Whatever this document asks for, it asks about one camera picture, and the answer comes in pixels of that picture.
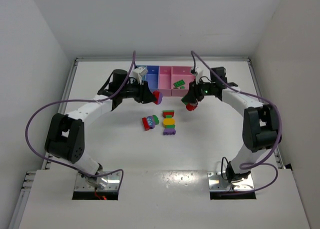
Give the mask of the red oval lego brick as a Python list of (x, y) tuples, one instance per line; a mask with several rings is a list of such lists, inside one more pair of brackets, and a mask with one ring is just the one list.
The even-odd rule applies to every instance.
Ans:
[(161, 102), (159, 101), (159, 93), (160, 91), (155, 90), (152, 94), (155, 96), (156, 101), (154, 102), (156, 105), (159, 105)]

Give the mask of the green lego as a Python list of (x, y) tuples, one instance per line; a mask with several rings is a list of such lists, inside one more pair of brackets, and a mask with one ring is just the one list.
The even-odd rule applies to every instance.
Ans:
[(181, 101), (185, 104), (185, 105), (188, 105), (190, 102), (189, 102), (189, 99), (187, 98), (187, 97), (183, 97), (182, 99), (181, 99)]

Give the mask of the red flower lego brick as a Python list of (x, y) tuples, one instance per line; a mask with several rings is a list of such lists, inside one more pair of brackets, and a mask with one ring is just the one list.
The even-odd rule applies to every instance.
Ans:
[(188, 111), (192, 112), (198, 107), (198, 103), (188, 103), (185, 107)]

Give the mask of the green studded lego plate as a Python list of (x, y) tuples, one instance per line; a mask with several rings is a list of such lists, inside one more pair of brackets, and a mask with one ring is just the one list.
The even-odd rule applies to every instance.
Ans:
[(185, 84), (186, 84), (185, 81), (183, 79), (181, 79), (181, 80), (174, 82), (173, 87), (180, 88), (180, 87), (184, 87)]

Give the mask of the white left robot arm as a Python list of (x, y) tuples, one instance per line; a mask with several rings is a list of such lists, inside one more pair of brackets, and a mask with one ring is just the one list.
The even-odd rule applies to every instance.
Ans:
[(96, 178), (102, 174), (101, 165), (85, 152), (85, 129), (101, 116), (112, 112), (124, 99), (141, 104), (160, 104), (162, 94), (151, 91), (143, 76), (146, 67), (138, 67), (133, 77), (123, 69), (115, 69), (92, 100), (67, 114), (56, 113), (50, 122), (45, 151), (68, 162), (81, 174)]

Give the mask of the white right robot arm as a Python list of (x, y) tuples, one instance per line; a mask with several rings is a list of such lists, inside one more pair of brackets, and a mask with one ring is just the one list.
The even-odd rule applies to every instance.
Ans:
[(279, 119), (274, 107), (241, 93), (236, 83), (228, 82), (224, 67), (213, 68), (207, 82), (203, 80), (205, 76), (199, 67), (192, 68), (190, 72), (195, 79), (189, 83), (188, 92), (181, 100), (188, 111), (195, 110), (206, 96), (214, 96), (243, 117), (243, 146), (227, 163), (225, 180), (231, 183), (246, 179), (251, 172), (250, 167), (279, 138)]

